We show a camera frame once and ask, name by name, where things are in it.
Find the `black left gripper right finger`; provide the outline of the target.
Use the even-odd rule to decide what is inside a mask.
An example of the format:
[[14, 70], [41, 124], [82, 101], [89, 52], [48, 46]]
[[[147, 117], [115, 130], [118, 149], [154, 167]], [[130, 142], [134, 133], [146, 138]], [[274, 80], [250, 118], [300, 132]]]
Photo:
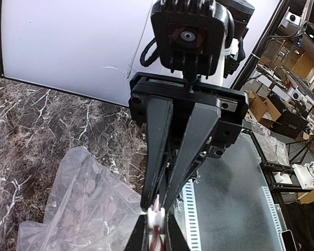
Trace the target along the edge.
[[166, 217], [164, 235], [166, 251], [190, 251], [177, 220], [172, 214]]

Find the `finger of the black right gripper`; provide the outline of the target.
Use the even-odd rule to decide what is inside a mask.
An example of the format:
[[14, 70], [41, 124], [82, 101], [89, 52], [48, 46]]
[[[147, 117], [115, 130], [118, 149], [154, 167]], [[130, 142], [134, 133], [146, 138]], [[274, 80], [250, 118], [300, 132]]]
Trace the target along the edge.
[[167, 141], [173, 116], [173, 101], [151, 96], [146, 105], [147, 166], [140, 206], [143, 211], [154, 203], [169, 151]]
[[184, 132], [178, 156], [171, 171], [166, 191], [166, 208], [170, 209], [173, 200], [179, 194], [182, 186], [188, 180], [188, 172], [202, 152], [212, 131], [221, 116], [220, 108], [196, 103]]

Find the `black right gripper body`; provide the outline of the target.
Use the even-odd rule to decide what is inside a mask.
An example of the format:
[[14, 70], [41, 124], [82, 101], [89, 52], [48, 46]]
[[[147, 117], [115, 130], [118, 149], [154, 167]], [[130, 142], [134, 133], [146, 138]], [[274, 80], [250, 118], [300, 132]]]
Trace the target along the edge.
[[173, 101], [173, 118], [170, 128], [171, 147], [179, 149], [188, 118], [196, 103], [216, 106], [221, 117], [214, 133], [205, 146], [210, 157], [220, 158], [233, 145], [243, 127], [249, 108], [248, 96], [241, 91], [196, 81], [138, 72], [130, 80], [129, 107], [132, 119], [138, 126], [147, 121], [146, 104], [151, 96]]

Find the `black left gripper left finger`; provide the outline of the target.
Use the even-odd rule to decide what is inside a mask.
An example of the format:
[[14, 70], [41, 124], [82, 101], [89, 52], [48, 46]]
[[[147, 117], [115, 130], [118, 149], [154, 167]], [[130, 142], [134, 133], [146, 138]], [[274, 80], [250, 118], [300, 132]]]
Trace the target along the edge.
[[146, 215], [140, 215], [129, 237], [129, 240], [125, 247], [125, 251], [148, 251], [148, 250], [149, 250], [148, 217]]

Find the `clear dotted zip top bag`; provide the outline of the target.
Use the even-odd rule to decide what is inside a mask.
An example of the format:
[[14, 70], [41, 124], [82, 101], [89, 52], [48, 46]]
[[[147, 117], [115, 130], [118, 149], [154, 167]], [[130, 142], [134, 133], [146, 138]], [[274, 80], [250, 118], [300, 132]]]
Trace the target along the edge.
[[148, 230], [165, 211], [143, 212], [140, 195], [85, 147], [70, 149], [52, 185], [42, 223], [19, 225], [17, 250], [124, 250], [139, 216]]

